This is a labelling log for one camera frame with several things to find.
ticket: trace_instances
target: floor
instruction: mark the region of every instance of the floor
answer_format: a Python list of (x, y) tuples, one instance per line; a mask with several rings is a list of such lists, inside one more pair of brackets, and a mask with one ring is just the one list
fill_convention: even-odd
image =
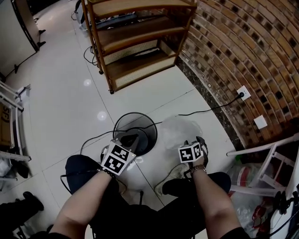
[[(22, 114), (24, 142), (28, 154), (31, 177), (19, 177), (7, 184), (0, 193), (0, 203), (22, 198), (31, 191), (44, 204), (45, 210), (35, 215), (29, 224), (33, 230), (45, 230), (55, 220), (70, 194), (60, 182), (70, 155), (78, 154), (86, 139), (112, 130), (114, 123), (128, 112), (142, 112), (155, 122), (179, 113), (209, 109), (208, 104), (178, 67), (173, 67), (139, 81), (111, 95), (104, 75), (89, 64), (83, 53), (90, 46), (89, 38), (72, 21), (76, 1), (60, 0), (38, 14), (43, 45), (38, 53), (24, 62), (17, 74), (7, 83), (14, 87), (31, 85), (29, 101)], [(105, 112), (105, 120), (99, 120)], [(233, 158), (226, 152), (234, 150), (228, 135), (213, 112), (184, 117), (192, 122), (209, 148), (209, 173), (225, 170)], [(139, 202), (139, 191), (144, 191), (143, 203), (159, 210), (174, 197), (158, 197), (153, 188), (170, 170), (179, 164), (178, 154), (169, 148), (171, 142), (163, 134), (165, 124), (157, 125), (155, 147), (123, 172), (121, 180), (128, 186), (123, 195), (130, 204)], [(83, 154), (97, 160), (112, 135), (89, 142)], [(205, 238), (203, 231), (196, 238)], [(90, 230), (86, 238), (92, 238)]]

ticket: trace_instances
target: forearm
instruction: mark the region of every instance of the forearm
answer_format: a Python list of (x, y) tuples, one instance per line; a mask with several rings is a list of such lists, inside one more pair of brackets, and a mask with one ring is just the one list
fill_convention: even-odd
[(193, 179), (198, 201), (205, 215), (209, 238), (219, 239), (227, 232), (240, 227), (233, 204), (226, 192), (203, 170), (195, 171)]
[(111, 181), (111, 176), (101, 171), (93, 176), (83, 187), (76, 191), (63, 205), (51, 232), (66, 234), (70, 238), (81, 238), (72, 235), (67, 227), (76, 227), (81, 234), (96, 214), (103, 194)]

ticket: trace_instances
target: black shoe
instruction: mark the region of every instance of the black shoe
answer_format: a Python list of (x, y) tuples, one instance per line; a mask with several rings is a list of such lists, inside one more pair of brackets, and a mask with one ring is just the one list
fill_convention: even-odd
[(26, 200), (30, 200), (34, 203), (34, 205), (37, 206), (39, 211), (43, 211), (44, 207), (40, 200), (37, 199), (37, 197), (33, 196), (31, 192), (24, 192), (23, 196)]

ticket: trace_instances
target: curved brick wall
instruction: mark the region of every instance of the curved brick wall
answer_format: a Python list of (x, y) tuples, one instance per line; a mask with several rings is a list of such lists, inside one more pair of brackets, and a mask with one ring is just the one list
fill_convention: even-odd
[[(287, 0), (200, 0), (182, 58), (221, 103), (245, 85), (251, 98), (228, 113), (247, 145), (281, 136), (298, 117), (299, 12)], [(253, 119), (268, 126), (258, 130)]]

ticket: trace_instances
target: electrical outlet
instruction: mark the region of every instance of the electrical outlet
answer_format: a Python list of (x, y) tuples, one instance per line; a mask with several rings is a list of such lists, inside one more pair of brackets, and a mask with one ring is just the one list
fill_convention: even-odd
[(241, 98), (241, 100), (243, 101), (251, 96), (251, 94), (249, 93), (249, 91), (246, 89), (244, 85), (239, 90), (237, 90), (237, 92), (238, 94), (240, 94), (241, 92), (244, 93), (244, 96)]

